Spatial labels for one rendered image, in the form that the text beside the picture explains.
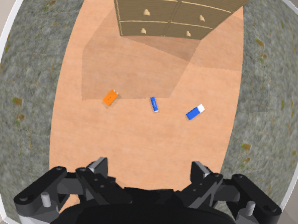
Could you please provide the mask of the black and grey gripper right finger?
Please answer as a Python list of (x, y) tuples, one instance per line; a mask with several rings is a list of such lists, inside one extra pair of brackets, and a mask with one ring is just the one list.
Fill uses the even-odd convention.
[(222, 174), (213, 173), (200, 161), (192, 161), (190, 181), (182, 191), (166, 197), (165, 204), (197, 209), (202, 203), (215, 208), (218, 201), (226, 201), (236, 224), (277, 224), (282, 213), (245, 175), (233, 174), (231, 179), (223, 179)]

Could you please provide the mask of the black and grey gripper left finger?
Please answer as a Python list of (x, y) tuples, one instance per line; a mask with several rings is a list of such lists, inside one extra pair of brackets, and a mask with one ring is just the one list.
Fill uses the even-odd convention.
[(70, 194), (78, 195), (81, 203), (93, 198), (99, 205), (132, 203), (131, 195), (116, 188), (107, 177), (107, 157), (76, 168), (75, 172), (67, 172), (63, 166), (53, 167), (14, 197), (21, 223), (50, 224), (59, 217)]

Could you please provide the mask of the brown drawer front with small knob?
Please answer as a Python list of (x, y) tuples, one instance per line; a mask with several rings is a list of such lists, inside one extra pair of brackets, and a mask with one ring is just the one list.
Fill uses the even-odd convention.
[(164, 36), (201, 39), (211, 29), (209, 27), (171, 22)]
[(162, 36), (168, 22), (120, 21), (122, 35)]
[(181, 1), (172, 22), (215, 27), (230, 13), (210, 6)]
[(186, 1), (208, 4), (208, 5), (212, 5), (212, 6), (216, 6), (216, 7), (234, 11), (237, 7), (239, 7), (246, 0), (186, 0)]
[(176, 0), (117, 0), (120, 20), (169, 21), (177, 2)]

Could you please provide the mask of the orange nine-volt battery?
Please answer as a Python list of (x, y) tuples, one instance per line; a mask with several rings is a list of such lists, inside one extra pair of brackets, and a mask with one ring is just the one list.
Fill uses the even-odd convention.
[(106, 97), (103, 99), (103, 101), (109, 106), (118, 96), (118, 93), (115, 92), (115, 90), (111, 90)]

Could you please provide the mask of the blue aa battery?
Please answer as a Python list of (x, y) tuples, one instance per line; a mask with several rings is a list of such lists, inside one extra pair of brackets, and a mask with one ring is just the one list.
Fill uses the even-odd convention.
[(151, 97), (150, 100), (151, 100), (154, 112), (157, 112), (158, 108), (157, 108), (157, 104), (156, 104), (156, 101), (155, 101), (155, 97)]

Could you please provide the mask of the blue and white eraser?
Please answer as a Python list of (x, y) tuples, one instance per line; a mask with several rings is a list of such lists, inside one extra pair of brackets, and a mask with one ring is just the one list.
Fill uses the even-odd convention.
[(197, 107), (195, 107), (194, 109), (192, 109), (190, 112), (188, 112), (186, 114), (186, 116), (188, 117), (189, 120), (193, 119), (195, 116), (197, 116), (198, 114), (200, 114), (202, 111), (204, 111), (204, 107), (202, 106), (202, 104), (199, 104)]

